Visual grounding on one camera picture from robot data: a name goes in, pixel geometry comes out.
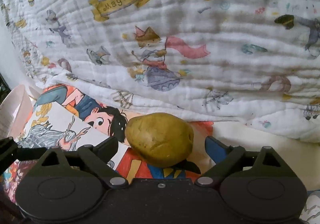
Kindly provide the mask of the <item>yellow-green mango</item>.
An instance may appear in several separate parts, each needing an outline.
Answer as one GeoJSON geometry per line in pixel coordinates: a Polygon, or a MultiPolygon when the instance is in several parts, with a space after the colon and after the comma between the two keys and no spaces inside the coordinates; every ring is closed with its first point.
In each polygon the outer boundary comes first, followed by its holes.
{"type": "Polygon", "coordinates": [[[148,164],[168,168],[191,154],[194,132],[186,121],[158,112],[130,119],[125,138],[148,164]]]}

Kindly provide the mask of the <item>colourful anime drawing mat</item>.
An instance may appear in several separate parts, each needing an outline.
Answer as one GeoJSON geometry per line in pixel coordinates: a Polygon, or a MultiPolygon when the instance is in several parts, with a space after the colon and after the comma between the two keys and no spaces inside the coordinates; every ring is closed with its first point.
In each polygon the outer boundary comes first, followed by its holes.
{"type": "MultiPolygon", "coordinates": [[[[32,103],[25,91],[24,85],[17,86],[12,90],[1,103],[1,139],[12,137],[22,148],[51,148],[60,146],[65,151],[76,151],[83,145],[98,145],[109,135],[103,134],[93,126],[82,121],[76,112],[71,112],[73,108],[64,108],[58,103],[49,103],[38,106],[32,112],[32,103]]],[[[195,163],[200,171],[208,169],[212,165],[209,157],[205,154],[204,139],[213,133],[213,122],[189,122],[194,131],[193,152],[187,158],[188,162],[195,163]]],[[[108,161],[108,166],[113,170],[120,170],[127,177],[129,165],[127,163],[129,155],[133,156],[133,151],[129,149],[127,141],[119,143],[118,152],[108,161]]],[[[22,160],[14,159],[1,175],[1,186],[5,195],[11,202],[16,203],[15,193],[18,184],[27,174],[37,159],[22,160]]],[[[164,169],[164,177],[183,177],[184,173],[191,174],[191,177],[198,176],[194,171],[164,169]]]]}

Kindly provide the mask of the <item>white cartoon print blanket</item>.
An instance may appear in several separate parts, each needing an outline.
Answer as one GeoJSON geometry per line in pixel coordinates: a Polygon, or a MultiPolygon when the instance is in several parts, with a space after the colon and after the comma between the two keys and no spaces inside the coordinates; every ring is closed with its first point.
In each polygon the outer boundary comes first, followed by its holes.
{"type": "Polygon", "coordinates": [[[39,88],[319,142],[319,0],[1,0],[39,88]]]}

